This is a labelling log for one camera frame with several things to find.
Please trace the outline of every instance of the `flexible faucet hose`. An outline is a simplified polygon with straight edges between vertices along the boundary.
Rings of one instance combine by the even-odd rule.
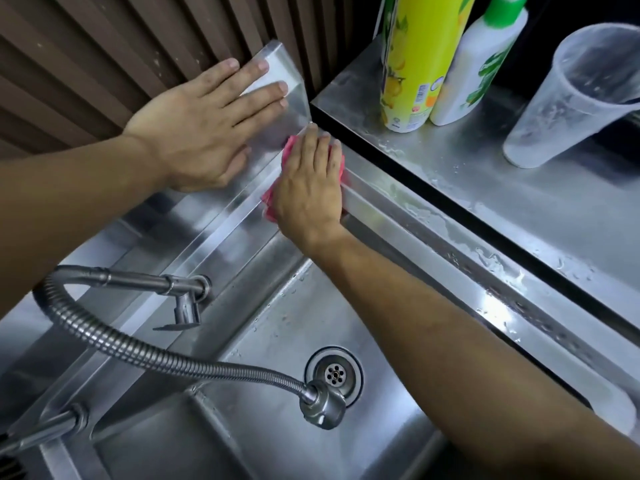
[[[33,290],[33,296],[49,319],[89,346],[111,357],[149,371],[194,379],[225,379],[268,384],[316,400],[316,389],[277,371],[230,362],[206,362],[170,352],[107,325],[71,298],[53,271]]]

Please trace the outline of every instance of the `drain ring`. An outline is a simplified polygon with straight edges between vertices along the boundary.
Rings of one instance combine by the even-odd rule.
[[[347,407],[362,391],[362,368],[350,352],[341,347],[325,347],[311,356],[305,367],[305,381],[319,379],[336,387]]]

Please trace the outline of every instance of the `sink drain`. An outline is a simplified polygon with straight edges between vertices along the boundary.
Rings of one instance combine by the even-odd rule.
[[[320,379],[336,387],[344,396],[347,407],[362,391],[362,369],[356,358],[340,347],[325,347],[312,355],[305,368],[305,380]]]

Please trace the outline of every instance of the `yellow can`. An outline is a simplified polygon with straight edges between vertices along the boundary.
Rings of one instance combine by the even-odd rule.
[[[427,120],[474,1],[396,0],[380,97],[387,128],[407,133]]]

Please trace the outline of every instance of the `finger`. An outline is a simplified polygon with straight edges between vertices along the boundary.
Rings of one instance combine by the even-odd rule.
[[[326,166],[329,160],[329,141],[331,141],[331,135],[329,135],[329,133],[322,135],[318,140],[318,146],[314,156],[314,170],[324,177],[326,176]]]
[[[300,159],[300,168],[313,170],[314,156],[316,147],[318,146],[318,125],[311,123],[305,133],[305,140],[302,143],[302,158]]]
[[[217,88],[222,81],[233,75],[240,68],[236,59],[227,59],[204,71],[195,79],[183,84],[182,87],[190,95],[201,98]]]
[[[327,169],[327,177],[334,181],[340,180],[340,167],[342,165],[342,144],[340,141],[335,140],[331,147],[331,154],[329,155],[329,165]]]
[[[240,151],[231,158],[229,166],[225,172],[218,177],[218,180],[216,181],[217,187],[226,187],[231,180],[244,170],[250,152],[251,148],[247,145],[243,145]]]
[[[233,103],[226,106],[224,111],[228,111],[228,117],[231,124],[236,125],[265,106],[274,101],[282,99],[287,94],[287,83],[284,81],[274,82],[249,94],[240,96]]]
[[[274,122],[279,115],[285,112],[288,106],[289,103],[286,99],[272,102],[250,118],[236,124],[232,131],[235,133],[238,140],[247,141],[249,138],[267,128],[267,126]]]
[[[226,106],[268,71],[269,63],[267,61],[251,61],[220,84],[219,87],[211,93],[210,98],[217,106]]]
[[[304,138],[298,136],[296,142],[293,144],[289,158],[284,165],[284,172],[293,173],[300,168],[300,158],[302,157],[302,143]]]

